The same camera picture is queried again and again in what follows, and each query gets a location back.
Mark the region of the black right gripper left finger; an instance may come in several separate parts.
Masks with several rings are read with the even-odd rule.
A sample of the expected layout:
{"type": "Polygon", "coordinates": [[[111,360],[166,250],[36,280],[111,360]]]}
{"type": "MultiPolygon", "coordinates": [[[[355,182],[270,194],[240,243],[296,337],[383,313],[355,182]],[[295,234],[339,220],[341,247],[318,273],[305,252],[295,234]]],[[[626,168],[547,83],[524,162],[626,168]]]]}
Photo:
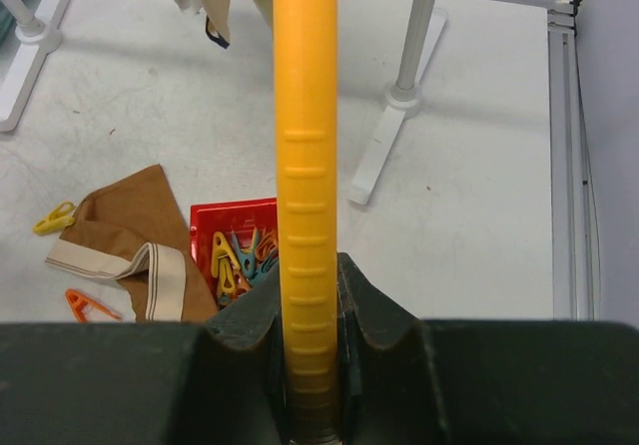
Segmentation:
{"type": "Polygon", "coordinates": [[[205,324],[5,324],[5,444],[283,444],[279,276],[205,324]]]}

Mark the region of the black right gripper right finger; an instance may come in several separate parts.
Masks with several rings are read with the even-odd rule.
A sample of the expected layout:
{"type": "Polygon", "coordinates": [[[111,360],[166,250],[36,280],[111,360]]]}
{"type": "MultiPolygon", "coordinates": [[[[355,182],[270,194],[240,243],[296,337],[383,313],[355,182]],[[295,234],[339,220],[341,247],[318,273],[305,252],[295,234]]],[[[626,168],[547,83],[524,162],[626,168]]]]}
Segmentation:
{"type": "Polygon", "coordinates": [[[337,260],[349,444],[634,444],[638,332],[575,320],[421,319],[337,260]]]}

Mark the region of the orange clothespin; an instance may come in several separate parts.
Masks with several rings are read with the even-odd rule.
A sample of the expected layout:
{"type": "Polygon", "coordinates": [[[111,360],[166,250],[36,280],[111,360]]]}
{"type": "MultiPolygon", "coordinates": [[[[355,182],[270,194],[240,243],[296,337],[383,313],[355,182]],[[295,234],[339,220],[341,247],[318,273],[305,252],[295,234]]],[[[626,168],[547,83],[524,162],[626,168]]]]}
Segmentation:
{"type": "Polygon", "coordinates": [[[118,312],[81,290],[69,288],[65,291],[65,298],[79,323],[123,320],[118,312]]]}

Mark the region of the brown underwear cream waistband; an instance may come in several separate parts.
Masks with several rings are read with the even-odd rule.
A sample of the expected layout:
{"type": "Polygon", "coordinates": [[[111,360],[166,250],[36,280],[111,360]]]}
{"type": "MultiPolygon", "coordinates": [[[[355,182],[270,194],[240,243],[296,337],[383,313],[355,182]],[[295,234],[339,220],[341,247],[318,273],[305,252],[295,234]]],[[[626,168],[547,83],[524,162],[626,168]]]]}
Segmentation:
{"type": "Polygon", "coordinates": [[[138,321],[204,322],[218,312],[161,166],[89,193],[74,219],[47,255],[49,265],[118,282],[138,321]]]}

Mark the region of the yellow clothespin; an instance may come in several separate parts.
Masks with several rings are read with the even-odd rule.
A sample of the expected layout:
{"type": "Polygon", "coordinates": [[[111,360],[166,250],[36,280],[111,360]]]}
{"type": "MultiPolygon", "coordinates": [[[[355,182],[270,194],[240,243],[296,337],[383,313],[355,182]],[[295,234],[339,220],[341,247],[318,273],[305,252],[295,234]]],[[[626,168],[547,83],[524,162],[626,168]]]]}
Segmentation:
{"type": "Polygon", "coordinates": [[[76,206],[72,202],[62,202],[32,227],[36,235],[46,235],[61,231],[75,223],[73,212],[76,206]]]}

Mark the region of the yellow hanger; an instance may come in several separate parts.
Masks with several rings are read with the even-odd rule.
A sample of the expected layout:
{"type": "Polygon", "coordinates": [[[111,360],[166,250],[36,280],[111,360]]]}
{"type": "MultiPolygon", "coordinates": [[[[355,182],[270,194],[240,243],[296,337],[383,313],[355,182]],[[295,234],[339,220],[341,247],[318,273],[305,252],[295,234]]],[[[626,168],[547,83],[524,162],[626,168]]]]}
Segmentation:
{"type": "Polygon", "coordinates": [[[286,406],[297,444],[338,436],[337,0],[274,0],[286,406]]]}

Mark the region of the clothespins in bin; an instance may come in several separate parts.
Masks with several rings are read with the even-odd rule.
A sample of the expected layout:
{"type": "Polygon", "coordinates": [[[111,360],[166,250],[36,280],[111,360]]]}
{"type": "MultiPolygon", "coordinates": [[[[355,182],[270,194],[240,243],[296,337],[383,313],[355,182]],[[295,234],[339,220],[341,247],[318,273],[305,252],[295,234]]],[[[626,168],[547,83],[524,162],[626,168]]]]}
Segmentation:
{"type": "Polygon", "coordinates": [[[210,274],[217,306],[224,309],[263,283],[279,261],[279,238],[274,228],[255,227],[247,247],[242,247],[234,231],[229,236],[216,231],[210,274]]]}

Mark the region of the red plastic bin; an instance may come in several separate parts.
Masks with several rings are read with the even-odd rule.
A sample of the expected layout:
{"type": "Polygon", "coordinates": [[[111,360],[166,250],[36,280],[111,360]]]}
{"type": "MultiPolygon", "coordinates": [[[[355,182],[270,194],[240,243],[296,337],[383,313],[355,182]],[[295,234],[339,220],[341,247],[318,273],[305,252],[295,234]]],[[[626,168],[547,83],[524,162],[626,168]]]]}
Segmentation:
{"type": "Polygon", "coordinates": [[[279,264],[274,198],[191,206],[191,255],[219,309],[263,283],[279,264]]]}

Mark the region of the white clothes rack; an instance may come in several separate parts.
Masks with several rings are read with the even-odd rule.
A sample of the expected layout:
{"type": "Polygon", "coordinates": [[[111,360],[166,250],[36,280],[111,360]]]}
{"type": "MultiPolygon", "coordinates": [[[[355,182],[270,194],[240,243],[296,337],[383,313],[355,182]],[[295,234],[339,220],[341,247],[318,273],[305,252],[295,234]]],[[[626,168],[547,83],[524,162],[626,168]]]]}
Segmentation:
{"type": "MultiPolygon", "coordinates": [[[[42,0],[38,17],[22,0],[1,0],[16,20],[19,49],[1,85],[1,130],[10,132],[20,117],[46,57],[62,42],[58,29],[69,0],[42,0]]],[[[385,91],[381,120],[353,177],[349,199],[366,205],[403,121],[420,109],[420,81],[446,17],[433,11],[434,0],[413,0],[397,80],[385,91]]]]}

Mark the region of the aluminium rail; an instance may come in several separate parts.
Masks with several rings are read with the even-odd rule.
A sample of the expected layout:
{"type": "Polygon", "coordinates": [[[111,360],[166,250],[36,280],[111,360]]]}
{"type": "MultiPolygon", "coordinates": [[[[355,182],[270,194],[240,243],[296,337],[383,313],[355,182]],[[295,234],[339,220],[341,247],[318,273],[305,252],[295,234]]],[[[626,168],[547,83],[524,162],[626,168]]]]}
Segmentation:
{"type": "Polygon", "coordinates": [[[547,10],[553,313],[599,318],[598,232],[576,44],[578,0],[547,10]]]}

